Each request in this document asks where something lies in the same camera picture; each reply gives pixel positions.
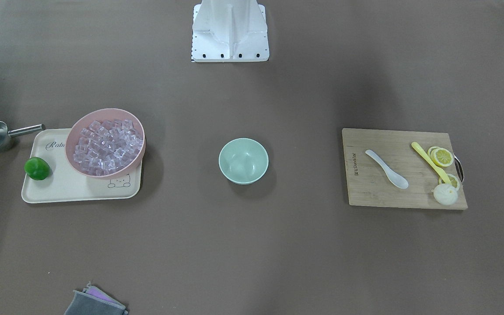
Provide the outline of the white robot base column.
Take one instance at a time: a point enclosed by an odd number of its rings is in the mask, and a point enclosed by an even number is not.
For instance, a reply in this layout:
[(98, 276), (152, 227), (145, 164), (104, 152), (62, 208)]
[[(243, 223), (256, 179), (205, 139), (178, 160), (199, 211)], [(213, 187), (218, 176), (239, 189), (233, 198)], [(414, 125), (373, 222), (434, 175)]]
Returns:
[(192, 12), (192, 62), (269, 60), (266, 8), (256, 0), (203, 0)]

